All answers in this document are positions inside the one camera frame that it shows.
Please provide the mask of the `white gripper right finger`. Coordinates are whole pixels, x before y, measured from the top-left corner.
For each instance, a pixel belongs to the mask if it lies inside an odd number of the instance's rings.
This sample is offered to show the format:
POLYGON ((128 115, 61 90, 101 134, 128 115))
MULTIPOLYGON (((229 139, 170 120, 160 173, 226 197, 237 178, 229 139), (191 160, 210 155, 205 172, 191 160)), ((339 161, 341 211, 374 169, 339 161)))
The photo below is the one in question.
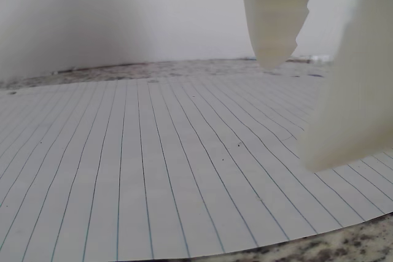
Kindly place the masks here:
POLYGON ((303 135, 303 164, 319 172, 392 147, 392 0, 357 0, 303 135))

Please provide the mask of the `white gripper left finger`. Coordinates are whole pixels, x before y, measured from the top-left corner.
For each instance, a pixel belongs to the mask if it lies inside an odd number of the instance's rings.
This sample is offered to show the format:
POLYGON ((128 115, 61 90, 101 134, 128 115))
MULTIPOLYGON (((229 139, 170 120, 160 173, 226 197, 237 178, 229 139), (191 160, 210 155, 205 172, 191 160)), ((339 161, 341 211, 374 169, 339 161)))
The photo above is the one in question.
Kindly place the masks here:
POLYGON ((282 65, 297 48, 309 0, 244 0, 247 28, 262 68, 282 65))

